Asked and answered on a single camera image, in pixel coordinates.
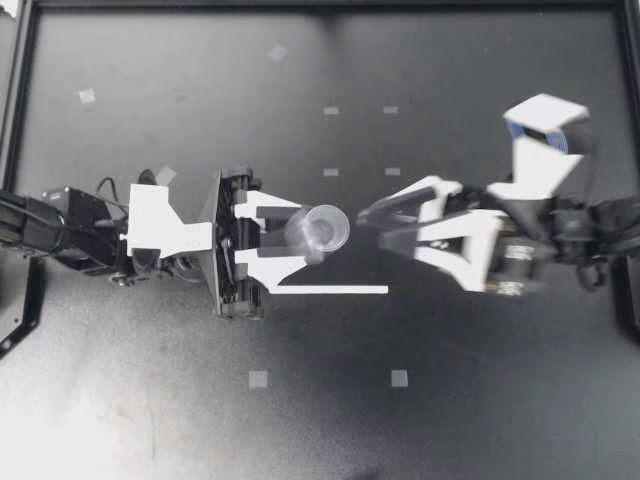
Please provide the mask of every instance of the black tabletop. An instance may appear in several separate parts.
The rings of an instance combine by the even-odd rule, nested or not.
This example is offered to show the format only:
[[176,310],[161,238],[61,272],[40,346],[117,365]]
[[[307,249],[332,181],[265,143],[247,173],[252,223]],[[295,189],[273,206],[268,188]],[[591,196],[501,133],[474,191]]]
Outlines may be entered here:
[[[600,160],[567,193],[589,168],[591,201],[635,193],[604,11],[46,13],[17,190],[110,175],[126,199],[168,166],[192,221],[213,173],[244,164],[264,191],[353,219],[428,174],[505,178],[501,115],[540,92],[593,117]],[[18,432],[0,451],[72,478],[637,477],[640,350],[610,289],[551,266],[533,296],[464,294],[353,227],[291,281],[390,294],[274,296],[260,322],[215,318],[204,285],[118,289],[50,265],[41,326],[0,363],[0,424]]]

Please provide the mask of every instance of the white strip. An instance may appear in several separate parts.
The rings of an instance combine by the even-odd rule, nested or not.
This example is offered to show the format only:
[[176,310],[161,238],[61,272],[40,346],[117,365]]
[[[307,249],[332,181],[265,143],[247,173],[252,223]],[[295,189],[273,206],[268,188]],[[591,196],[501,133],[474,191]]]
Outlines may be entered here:
[[269,195],[258,190],[248,190],[247,201],[234,205],[233,212],[236,218],[257,218],[258,207],[292,207],[300,208],[299,203],[290,202],[284,198]]
[[507,110],[504,119],[546,133],[588,116],[583,105],[541,93]]
[[293,295],[386,295],[388,285],[280,285],[269,290],[272,294]]
[[235,263],[246,263],[247,274],[272,294],[386,294],[387,286],[377,285],[280,285],[289,275],[307,266],[303,256],[259,257],[258,250],[237,250]]

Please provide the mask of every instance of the metal frame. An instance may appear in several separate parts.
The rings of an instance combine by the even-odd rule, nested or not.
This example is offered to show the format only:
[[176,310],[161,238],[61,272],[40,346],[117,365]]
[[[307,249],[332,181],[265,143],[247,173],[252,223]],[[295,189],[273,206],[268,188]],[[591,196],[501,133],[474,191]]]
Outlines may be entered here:
[[[34,40],[37,35],[38,17],[42,12],[55,9],[168,9],[214,8],[220,10],[298,10],[310,9],[540,9],[560,8],[580,12],[584,9],[600,9],[612,12],[618,24],[618,41],[627,79],[629,109],[635,131],[635,147],[640,152],[640,8],[638,0],[22,0],[17,18],[17,32],[10,67],[7,101],[0,124],[0,188],[12,190],[17,161],[20,154],[25,106],[29,89],[29,77],[33,60]],[[638,313],[633,309],[638,301],[632,301],[627,262],[613,269],[614,293],[624,305],[619,315],[631,315],[635,321]]]

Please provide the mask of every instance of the black mounting plate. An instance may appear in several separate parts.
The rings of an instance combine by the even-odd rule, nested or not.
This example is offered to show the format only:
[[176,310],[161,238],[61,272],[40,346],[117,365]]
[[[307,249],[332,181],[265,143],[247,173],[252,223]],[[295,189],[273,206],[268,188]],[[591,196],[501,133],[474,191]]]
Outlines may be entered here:
[[0,359],[39,324],[43,262],[0,250]]

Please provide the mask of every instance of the wire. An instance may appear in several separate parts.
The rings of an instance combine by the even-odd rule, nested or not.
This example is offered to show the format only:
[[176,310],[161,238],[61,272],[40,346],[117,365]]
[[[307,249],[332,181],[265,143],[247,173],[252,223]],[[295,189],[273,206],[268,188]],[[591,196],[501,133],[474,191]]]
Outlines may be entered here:
[[[106,198],[100,193],[100,190],[107,182],[109,182],[109,185],[111,187],[111,196],[113,197],[113,200]],[[125,217],[129,216],[129,206],[126,203],[120,202],[120,199],[118,198],[118,192],[116,190],[116,182],[113,180],[113,177],[104,177],[102,180],[100,180],[100,183],[96,187],[96,196],[100,198],[100,200],[104,200],[106,203],[118,207],[120,211],[125,215]]]
[[[79,233],[81,235],[86,235],[89,237],[93,237],[96,240],[99,240],[100,242],[102,242],[103,244],[107,245],[109,247],[109,249],[111,250],[111,252],[116,255],[117,251],[115,249],[115,247],[109,243],[107,240],[105,240],[104,238],[102,238],[98,233],[94,232],[93,230],[87,230],[83,227],[78,227],[75,225],[65,225],[65,224],[56,224],[53,222],[50,222],[49,220],[47,220],[46,218],[41,217],[40,215],[30,212],[29,210],[19,207],[18,205],[14,205],[11,202],[7,202],[6,200],[2,200],[0,199],[0,205],[9,208],[11,210],[14,210],[16,212],[20,212],[23,215],[37,221],[38,223],[41,223],[49,228],[52,228],[54,230],[59,230],[59,231],[69,231],[69,232],[75,232],[75,233]],[[50,255],[51,253],[53,253],[59,246],[61,243],[61,239],[58,238],[56,239],[56,245],[54,247],[54,249],[51,252],[48,252],[47,255]]]

